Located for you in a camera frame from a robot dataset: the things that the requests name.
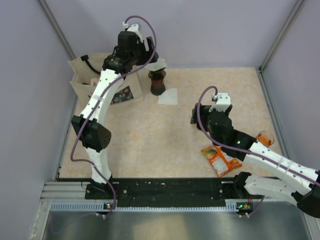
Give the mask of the white paper coffee filters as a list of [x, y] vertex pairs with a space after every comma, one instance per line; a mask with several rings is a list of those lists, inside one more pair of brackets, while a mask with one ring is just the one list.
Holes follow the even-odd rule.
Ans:
[[177, 106], [178, 105], [178, 89], [170, 88], [165, 90], [158, 97], [158, 105], [166, 105], [166, 106]]

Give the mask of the olive green coffee dripper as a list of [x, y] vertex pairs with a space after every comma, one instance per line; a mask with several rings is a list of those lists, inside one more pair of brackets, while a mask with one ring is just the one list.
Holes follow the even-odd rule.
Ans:
[[165, 76], [166, 76], [166, 72], [163, 69], [157, 70], [157, 71], [149, 71], [148, 73], [148, 77], [152, 81], [162, 81], [164, 80]]

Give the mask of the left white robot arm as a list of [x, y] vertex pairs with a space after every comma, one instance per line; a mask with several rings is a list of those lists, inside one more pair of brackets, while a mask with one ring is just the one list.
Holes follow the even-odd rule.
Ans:
[[104, 127], [108, 109], [126, 77], [149, 63], [156, 62], [156, 49], [155, 35], [142, 40], [134, 31], [121, 31], [117, 46], [103, 61], [100, 77], [90, 100], [80, 115], [74, 115], [71, 119], [76, 141], [82, 143], [88, 154], [86, 162], [92, 168], [91, 178], [98, 183], [96, 192], [102, 198], [109, 198], [114, 191], [113, 185], [108, 183], [112, 176], [107, 156], [112, 133]]

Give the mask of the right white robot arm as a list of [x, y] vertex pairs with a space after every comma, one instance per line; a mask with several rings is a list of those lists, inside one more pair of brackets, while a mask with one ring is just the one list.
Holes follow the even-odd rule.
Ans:
[[224, 155], [256, 165], [275, 176], [259, 177], [249, 172], [239, 173], [233, 181], [233, 192], [239, 198], [261, 195], [286, 201], [303, 213], [320, 217], [320, 172], [280, 155], [255, 137], [234, 129], [229, 117], [231, 107], [218, 111], [215, 106], [195, 104], [191, 124], [221, 149]]

